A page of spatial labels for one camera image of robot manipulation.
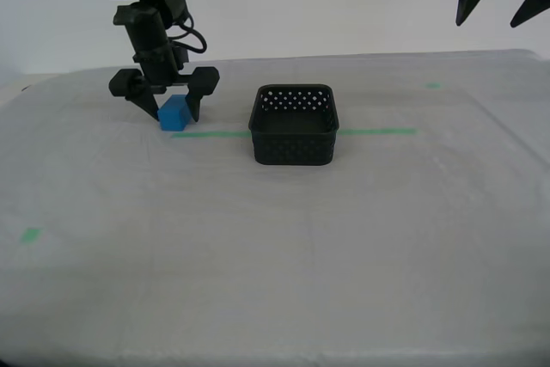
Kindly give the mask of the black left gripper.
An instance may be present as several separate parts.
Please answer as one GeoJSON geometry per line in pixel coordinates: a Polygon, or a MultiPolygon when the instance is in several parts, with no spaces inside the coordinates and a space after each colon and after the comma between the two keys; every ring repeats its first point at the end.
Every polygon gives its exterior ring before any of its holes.
{"type": "Polygon", "coordinates": [[[145,3],[119,6],[113,24],[125,28],[134,49],[133,61],[140,68],[119,70],[108,84],[112,96],[124,98],[158,120],[154,93],[186,85],[186,104],[198,122],[201,100],[213,94],[220,80],[218,70],[197,67],[191,75],[181,75],[187,55],[168,39],[160,11],[145,3]]]}

